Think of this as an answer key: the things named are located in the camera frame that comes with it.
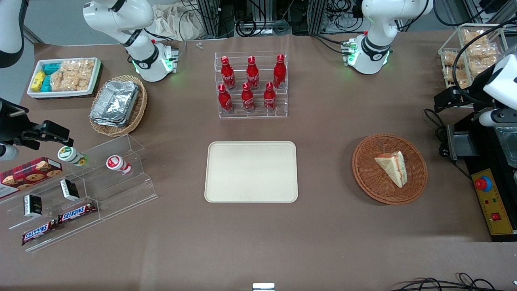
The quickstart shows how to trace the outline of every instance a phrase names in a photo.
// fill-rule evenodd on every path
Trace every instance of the table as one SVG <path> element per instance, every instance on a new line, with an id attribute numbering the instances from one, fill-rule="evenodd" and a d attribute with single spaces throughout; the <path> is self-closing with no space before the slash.
<path id="1" fill-rule="evenodd" d="M 472 182 L 438 155 L 435 127 L 422 113 L 444 87 L 436 52 L 450 33 L 400 33 L 388 64 L 372 76 L 344 67 L 338 54 L 310 37 L 210 40 L 202 41 L 203 50 L 188 43 L 178 73 L 145 83 L 149 103 L 132 134 L 146 147 L 144 169 L 160 197 L 34 254 L 23 252 L 19 234 L 0 227 L 0 286 L 250 290 L 254 282 L 275 282 L 277 290 L 389 290 L 418 277 L 456 281 L 463 271 L 510 289 L 517 280 L 515 244 L 489 242 Z M 289 116 L 220 121 L 214 53 L 264 50 L 289 53 Z M 103 83 L 134 74 L 120 45 L 36 45 L 35 55 L 98 57 Z M 91 129 L 91 102 L 22 100 L 32 121 L 71 129 L 79 150 L 109 140 Z M 468 112 L 450 109 L 442 116 L 452 123 Z M 425 158 L 429 182 L 416 201 L 383 205 L 355 182 L 352 152 L 377 133 L 406 138 Z M 207 148 L 218 140 L 294 142 L 298 200 L 206 202 Z M 1 169 L 54 156 L 59 147 L 21 149 L 21 158 Z"/>

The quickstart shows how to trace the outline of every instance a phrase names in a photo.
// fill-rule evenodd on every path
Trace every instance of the cookie box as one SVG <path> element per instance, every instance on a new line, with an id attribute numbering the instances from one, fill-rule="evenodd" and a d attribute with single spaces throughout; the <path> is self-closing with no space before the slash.
<path id="1" fill-rule="evenodd" d="M 0 198 L 27 189 L 62 172 L 60 163 L 44 156 L 5 171 L 0 174 Z"/>

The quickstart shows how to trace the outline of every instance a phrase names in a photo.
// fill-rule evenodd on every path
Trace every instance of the control panel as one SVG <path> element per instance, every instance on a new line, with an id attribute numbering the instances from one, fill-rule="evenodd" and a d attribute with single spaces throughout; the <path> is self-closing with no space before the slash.
<path id="1" fill-rule="evenodd" d="M 472 180 L 490 234 L 493 236 L 513 234 L 512 225 L 490 169 L 473 174 Z"/>

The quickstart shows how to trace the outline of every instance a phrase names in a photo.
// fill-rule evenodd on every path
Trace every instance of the brown woven basket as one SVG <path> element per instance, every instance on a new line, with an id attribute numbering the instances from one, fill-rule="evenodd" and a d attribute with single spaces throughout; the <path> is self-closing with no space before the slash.
<path id="1" fill-rule="evenodd" d="M 147 92 L 145 91 L 144 84 L 142 84 L 142 81 L 133 76 L 118 76 L 111 79 L 110 81 L 131 81 L 138 84 L 140 89 L 137 96 L 138 99 L 134 104 L 133 112 L 131 113 L 131 117 L 129 118 L 129 124 L 126 127 L 99 125 L 90 119 L 90 124 L 92 124 L 92 127 L 95 129 L 96 132 L 111 137 L 117 137 L 132 132 L 138 126 L 138 124 L 142 120 L 142 117 L 144 116 L 145 107 L 147 106 Z M 104 85 L 102 85 L 99 91 L 97 91 L 97 95 L 95 95 L 92 108 L 95 106 L 95 103 L 99 99 L 100 92 L 102 91 L 102 89 L 104 89 L 104 86 L 106 86 L 106 84 L 107 82 Z"/>
<path id="2" fill-rule="evenodd" d="M 402 188 L 393 183 L 374 159 L 395 151 L 402 152 L 406 164 L 407 183 Z M 390 205 L 416 200 L 427 185 L 427 166 L 422 155 L 409 141 L 396 135 L 378 134 L 361 141 L 352 157 L 352 170 L 366 194 Z"/>

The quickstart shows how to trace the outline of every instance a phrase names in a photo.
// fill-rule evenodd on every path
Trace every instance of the coca-cola bottle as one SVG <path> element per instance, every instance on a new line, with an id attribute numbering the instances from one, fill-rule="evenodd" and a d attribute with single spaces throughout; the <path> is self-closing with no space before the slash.
<path id="1" fill-rule="evenodd" d="M 255 57 L 248 57 L 248 68 L 246 69 L 246 75 L 248 76 L 248 83 L 250 84 L 251 90 L 259 88 L 259 68 L 255 65 Z"/>
<path id="2" fill-rule="evenodd" d="M 253 113 L 255 111 L 255 103 L 253 102 L 253 92 L 250 91 L 250 84 L 244 82 L 242 84 L 242 105 L 244 105 L 244 111 L 247 113 Z"/>
<path id="3" fill-rule="evenodd" d="M 284 64 L 285 56 L 283 54 L 277 55 L 277 63 L 273 69 L 273 85 L 275 88 L 283 88 L 285 86 L 285 74 L 287 68 Z"/>
<path id="4" fill-rule="evenodd" d="M 219 90 L 219 104 L 221 105 L 222 112 L 224 114 L 232 114 L 233 106 L 232 106 L 232 98 L 230 94 L 226 91 L 226 87 L 224 84 L 220 84 L 218 87 Z"/>
<path id="5" fill-rule="evenodd" d="M 277 95 L 273 91 L 273 83 L 267 82 L 266 91 L 264 92 L 264 108 L 266 108 L 266 112 L 271 113 L 275 111 L 277 108 L 276 99 Z"/>
<path id="6" fill-rule="evenodd" d="M 228 90 L 235 89 L 235 74 L 227 56 L 221 57 L 221 64 L 223 65 L 221 75 L 223 76 L 224 85 Z"/>

